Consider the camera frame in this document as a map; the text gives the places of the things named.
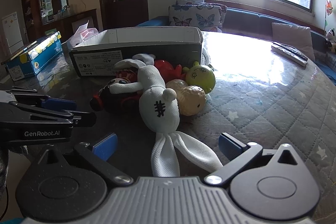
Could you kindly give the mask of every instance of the white refrigerator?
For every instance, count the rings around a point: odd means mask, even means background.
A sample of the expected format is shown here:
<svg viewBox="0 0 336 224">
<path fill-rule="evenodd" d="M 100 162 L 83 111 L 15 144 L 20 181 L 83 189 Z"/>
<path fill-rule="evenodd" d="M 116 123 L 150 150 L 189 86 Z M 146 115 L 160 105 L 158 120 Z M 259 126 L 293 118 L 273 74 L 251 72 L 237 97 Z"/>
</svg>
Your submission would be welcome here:
<svg viewBox="0 0 336 224">
<path fill-rule="evenodd" d="M 19 23 L 16 12 L 2 18 L 2 26 L 5 32 L 6 42 L 10 53 L 14 53 L 23 46 Z"/>
</svg>

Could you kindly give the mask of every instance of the round black knob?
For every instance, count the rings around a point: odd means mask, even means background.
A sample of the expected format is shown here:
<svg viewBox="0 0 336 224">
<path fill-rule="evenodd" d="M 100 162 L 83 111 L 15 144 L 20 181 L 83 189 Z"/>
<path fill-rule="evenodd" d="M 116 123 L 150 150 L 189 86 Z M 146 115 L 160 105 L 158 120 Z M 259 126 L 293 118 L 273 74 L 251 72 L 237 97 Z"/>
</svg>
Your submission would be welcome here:
<svg viewBox="0 0 336 224">
<path fill-rule="evenodd" d="M 246 170 L 230 184 L 244 211 L 262 219 L 289 221 L 311 216 L 320 190 L 296 151 L 283 145 L 264 167 Z"/>
<path fill-rule="evenodd" d="M 40 193 L 46 198 L 67 198 L 78 190 L 78 182 L 70 177 L 53 177 L 40 185 Z"/>
</svg>

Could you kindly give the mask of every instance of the warning label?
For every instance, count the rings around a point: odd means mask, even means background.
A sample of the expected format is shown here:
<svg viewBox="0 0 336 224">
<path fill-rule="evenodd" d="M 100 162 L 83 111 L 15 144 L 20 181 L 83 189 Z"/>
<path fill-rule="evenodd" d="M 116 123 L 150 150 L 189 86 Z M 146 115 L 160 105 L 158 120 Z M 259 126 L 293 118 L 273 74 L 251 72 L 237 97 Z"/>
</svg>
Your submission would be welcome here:
<svg viewBox="0 0 336 224">
<path fill-rule="evenodd" d="M 15 66 L 10 69 L 8 69 L 10 76 L 12 77 L 13 81 L 20 80 L 22 78 L 25 78 L 25 75 L 23 74 L 20 66 Z"/>
<path fill-rule="evenodd" d="M 73 56 L 82 76 L 115 75 L 117 71 L 113 69 L 114 64 L 123 59 L 121 51 L 74 54 Z"/>
</svg>

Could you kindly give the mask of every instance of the bunny arm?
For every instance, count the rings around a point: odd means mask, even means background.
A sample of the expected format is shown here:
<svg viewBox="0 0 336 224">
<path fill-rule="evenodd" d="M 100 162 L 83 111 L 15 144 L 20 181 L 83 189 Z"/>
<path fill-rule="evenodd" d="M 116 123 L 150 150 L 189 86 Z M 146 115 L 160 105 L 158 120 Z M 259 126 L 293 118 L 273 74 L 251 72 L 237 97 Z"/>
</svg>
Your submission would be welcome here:
<svg viewBox="0 0 336 224">
<path fill-rule="evenodd" d="M 151 165 L 155 177 L 179 177 L 180 166 L 171 137 L 156 133 L 156 143 L 152 150 Z"/>
<path fill-rule="evenodd" d="M 131 93 L 143 90 L 143 86 L 140 82 L 129 83 L 129 84 L 113 84 L 109 87 L 111 94 L 120 94 L 120 93 Z"/>
<path fill-rule="evenodd" d="M 216 153 L 206 144 L 180 131 L 169 135 L 183 156 L 202 169 L 214 172 L 223 166 Z"/>
</svg>

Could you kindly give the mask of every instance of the pink pillow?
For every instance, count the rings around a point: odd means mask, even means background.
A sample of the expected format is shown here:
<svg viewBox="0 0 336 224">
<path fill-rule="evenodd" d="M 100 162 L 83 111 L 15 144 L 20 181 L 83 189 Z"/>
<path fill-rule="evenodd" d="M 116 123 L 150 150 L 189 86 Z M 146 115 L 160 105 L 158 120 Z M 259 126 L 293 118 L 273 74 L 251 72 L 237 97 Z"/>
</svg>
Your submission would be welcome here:
<svg viewBox="0 0 336 224">
<path fill-rule="evenodd" d="M 273 41 L 291 45 L 315 61 L 309 27 L 272 23 Z"/>
</svg>

